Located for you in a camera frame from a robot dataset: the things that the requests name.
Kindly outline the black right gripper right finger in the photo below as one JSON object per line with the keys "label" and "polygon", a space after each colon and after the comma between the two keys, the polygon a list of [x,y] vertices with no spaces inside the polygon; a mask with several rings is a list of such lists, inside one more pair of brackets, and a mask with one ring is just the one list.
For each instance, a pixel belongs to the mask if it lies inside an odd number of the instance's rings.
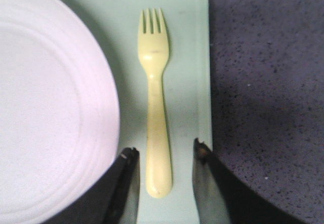
{"label": "black right gripper right finger", "polygon": [[199,223],[301,223],[252,191],[198,139],[192,184]]}

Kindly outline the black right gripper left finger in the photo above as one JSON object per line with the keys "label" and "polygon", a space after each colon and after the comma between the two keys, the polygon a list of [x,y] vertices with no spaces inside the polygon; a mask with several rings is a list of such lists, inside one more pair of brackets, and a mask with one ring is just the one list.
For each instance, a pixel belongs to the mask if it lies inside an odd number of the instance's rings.
{"label": "black right gripper left finger", "polygon": [[89,190],[45,223],[136,223],[138,206],[139,151],[124,148]]}

